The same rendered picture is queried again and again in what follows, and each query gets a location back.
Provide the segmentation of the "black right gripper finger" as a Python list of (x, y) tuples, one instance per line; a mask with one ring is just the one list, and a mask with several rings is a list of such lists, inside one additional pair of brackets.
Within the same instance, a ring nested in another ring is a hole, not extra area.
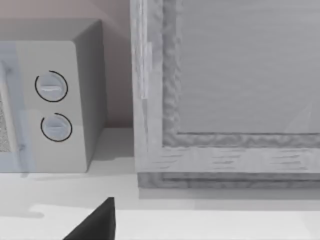
[(62, 240), (115, 240), (115, 198), (108, 197)]

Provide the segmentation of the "pale round microwave knob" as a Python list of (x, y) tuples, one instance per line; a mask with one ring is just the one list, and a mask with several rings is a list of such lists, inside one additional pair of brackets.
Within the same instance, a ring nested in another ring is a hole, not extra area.
[(49, 103), (58, 103), (68, 94), (69, 86), (62, 74), (49, 70), (38, 75), (34, 81), (38, 96)]
[(66, 116), (56, 112), (42, 118), (40, 130), (48, 140), (61, 143), (71, 137), (73, 126)]

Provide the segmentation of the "pale microwave oven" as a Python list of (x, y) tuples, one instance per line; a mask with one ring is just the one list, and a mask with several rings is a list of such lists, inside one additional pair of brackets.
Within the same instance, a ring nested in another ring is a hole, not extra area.
[[(47, 102), (37, 76), (55, 71), (66, 97)], [(84, 173), (107, 118), (102, 22), (92, 18), (0, 18), (0, 173)], [(47, 139), (43, 117), (72, 124), (63, 142)]]

